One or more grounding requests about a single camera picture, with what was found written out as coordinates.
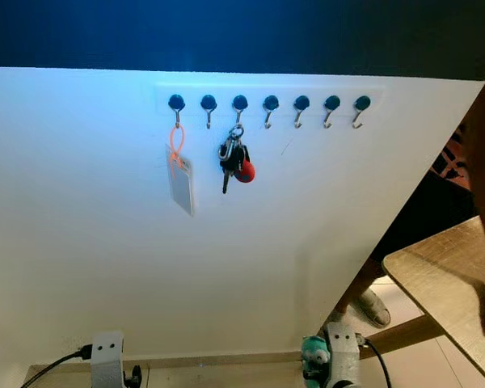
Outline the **white standing board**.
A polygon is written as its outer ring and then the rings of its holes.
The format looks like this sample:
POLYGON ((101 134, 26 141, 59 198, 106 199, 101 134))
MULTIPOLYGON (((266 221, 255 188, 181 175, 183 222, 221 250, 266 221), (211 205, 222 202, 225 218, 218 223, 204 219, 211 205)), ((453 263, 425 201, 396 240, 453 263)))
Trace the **white standing board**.
POLYGON ((0 362, 120 330, 125 354, 293 350, 330 313, 482 89, 369 75, 0 67, 0 362), (186 129, 195 217, 170 195, 157 82, 382 85, 364 125, 242 135, 255 178, 221 192, 234 126, 186 129))

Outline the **teal plush figure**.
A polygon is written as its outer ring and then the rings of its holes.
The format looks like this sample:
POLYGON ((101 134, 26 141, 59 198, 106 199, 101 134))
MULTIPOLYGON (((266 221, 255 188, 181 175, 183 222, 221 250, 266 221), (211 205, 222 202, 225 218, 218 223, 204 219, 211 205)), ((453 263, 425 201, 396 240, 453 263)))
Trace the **teal plush figure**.
POLYGON ((322 386, 330 377, 331 354, 323 337, 304 337, 301 345, 302 376, 306 383, 322 386))

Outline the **white card tag orange loop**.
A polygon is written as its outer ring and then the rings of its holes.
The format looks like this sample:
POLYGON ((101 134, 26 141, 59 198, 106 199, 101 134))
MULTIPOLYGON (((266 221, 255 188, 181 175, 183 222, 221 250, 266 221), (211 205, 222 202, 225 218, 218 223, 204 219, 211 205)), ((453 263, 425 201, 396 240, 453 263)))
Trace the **white card tag orange loop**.
POLYGON ((189 217, 195 217, 195 196, 193 192, 193 163, 181 153, 186 141, 186 129, 179 121, 175 122, 169 133, 167 146, 167 170, 170 184, 170 195, 175 203, 189 217))

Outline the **light wooden table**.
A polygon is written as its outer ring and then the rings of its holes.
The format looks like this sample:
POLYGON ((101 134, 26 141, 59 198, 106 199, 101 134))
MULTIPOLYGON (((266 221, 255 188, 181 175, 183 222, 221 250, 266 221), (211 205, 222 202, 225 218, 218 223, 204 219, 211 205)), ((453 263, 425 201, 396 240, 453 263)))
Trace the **light wooden table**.
POLYGON ((382 355, 446 336, 485 377, 480 296, 485 289, 485 233, 477 217, 388 255, 384 270, 423 311, 369 337, 382 355))

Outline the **key bunch with red fob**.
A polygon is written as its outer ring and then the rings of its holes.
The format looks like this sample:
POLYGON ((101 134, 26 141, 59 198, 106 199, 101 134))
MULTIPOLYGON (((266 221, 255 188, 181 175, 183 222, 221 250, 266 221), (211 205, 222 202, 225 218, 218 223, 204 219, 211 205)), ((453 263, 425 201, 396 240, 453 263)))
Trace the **key bunch with red fob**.
POLYGON ((223 180, 221 192, 227 193, 230 179, 250 183, 256 177, 256 167, 251 162, 250 152, 242 142, 245 127, 236 124, 229 130, 228 137, 219 147, 219 159, 223 180))

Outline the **white shoe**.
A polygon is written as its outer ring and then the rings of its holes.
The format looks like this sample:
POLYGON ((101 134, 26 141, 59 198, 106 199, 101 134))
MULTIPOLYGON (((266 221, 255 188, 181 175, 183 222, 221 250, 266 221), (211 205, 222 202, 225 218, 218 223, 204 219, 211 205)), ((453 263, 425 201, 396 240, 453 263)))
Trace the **white shoe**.
POLYGON ((360 296, 354 298, 350 306, 374 328, 386 328, 390 325, 391 315, 386 303, 371 288, 365 289, 360 296))

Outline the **person in black trousers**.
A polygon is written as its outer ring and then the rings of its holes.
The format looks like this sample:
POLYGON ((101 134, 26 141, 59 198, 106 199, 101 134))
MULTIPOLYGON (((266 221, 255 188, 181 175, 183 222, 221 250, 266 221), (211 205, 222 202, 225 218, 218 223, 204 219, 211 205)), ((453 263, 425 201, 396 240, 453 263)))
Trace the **person in black trousers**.
POLYGON ((352 300, 371 287, 375 280, 386 276, 382 261, 387 255, 479 217, 463 152, 465 117, 336 302, 327 321, 341 321, 352 300))

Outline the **dark blue knob hook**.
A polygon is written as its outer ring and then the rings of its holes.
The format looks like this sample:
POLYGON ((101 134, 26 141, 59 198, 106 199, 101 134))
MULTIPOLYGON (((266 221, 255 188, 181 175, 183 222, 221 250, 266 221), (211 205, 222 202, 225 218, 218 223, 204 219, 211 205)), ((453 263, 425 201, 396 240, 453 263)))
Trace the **dark blue knob hook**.
POLYGON ((310 99, 305 94, 299 95, 292 103, 292 107, 295 111, 293 125, 295 129, 302 127, 302 114, 310 106, 310 99))
POLYGON ((323 108, 325 115, 323 118, 323 127, 329 129, 332 126, 331 115, 334 113, 336 108, 341 106, 341 99, 338 95, 330 95, 323 101, 323 108))
POLYGON ((211 129, 213 112, 217 110, 216 97, 214 97, 212 94, 205 94, 205 96, 203 96, 200 100, 200 106, 202 110, 205 111, 205 126, 207 129, 211 129))
POLYGON ((354 101, 353 108, 354 111, 356 111, 356 114, 354 114, 354 117, 351 121, 351 126, 354 129, 360 129, 364 123, 361 121, 361 115, 365 113, 365 111, 368 110, 369 107, 371 107, 372 104, 372 99, 368 95, 362 95, 360 97, 357 97, 356 101, 354 101))
POLYGON ((240 122, 240 118, 242 118, 243 111, 246 111, 246 108, 249 107, 249 103, 247 103, 247 97, 243 94, 238 94, 234 97, 231 104, 233 111, 235 113, 235 122, 234 125, 239 127, 242 125, 240 122))
POLYGON ((264 108, 264 127, 270 129, 272 127, 271 117, 273 112, 280 106, 280 101, 276 95, 268 95, 262 103, 262 108, 264 108))
POLYGON ((180 94, 172 94, 167 101, 168 107, 175 112, 175 128, 183 129, 181 126, 180 113, 186 107, 186 100, 180 94))

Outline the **white hook rail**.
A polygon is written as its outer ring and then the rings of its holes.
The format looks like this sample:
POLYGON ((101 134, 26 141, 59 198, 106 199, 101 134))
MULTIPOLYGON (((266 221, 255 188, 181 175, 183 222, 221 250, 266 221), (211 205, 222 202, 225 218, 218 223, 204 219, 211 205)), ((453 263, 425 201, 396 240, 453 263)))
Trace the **white hook rail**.
POLYGON ((387 100, 388 88, 382 85, 357 86, 357 85, 288 85, 288 84, 243 84, 243 82, 157 82, 150 92, 150 104, 155 113, 162 117, 175 118, 175 112, 168 107, 167 101, 172 94, 180 94, 186 100, 186 107, 180 113, 181 122, 198 123, 203 126, 206 123, 205 111, 200 106, 200 100, 205 94, 216 97, 217 110, 213 112, 213 126, 223 127, 235 122, 235 113, 231 106, 232 100, 238 94, 247 97, 249 107, 242 112, 242 122, 247 129, 256 122, 264 127, 264 108, 262 103, 268 95, 276 95, 280 106, 273 112, 271 122, 273 126, 294 127, 295 116, 292 103, 302 94, 310 99, 310 106, 302 114, 302 127, 322 127, 325 111, 323 101, 330 95, 338 95, 341 106, 336 108, 331 115, 332 126, 341 124, 351 125, 356 114, 353 104, 357 97, 368 95, 372 99, 371 107, 361 115, 361 121, 371 116, 377 108, 381 108, 387 100))

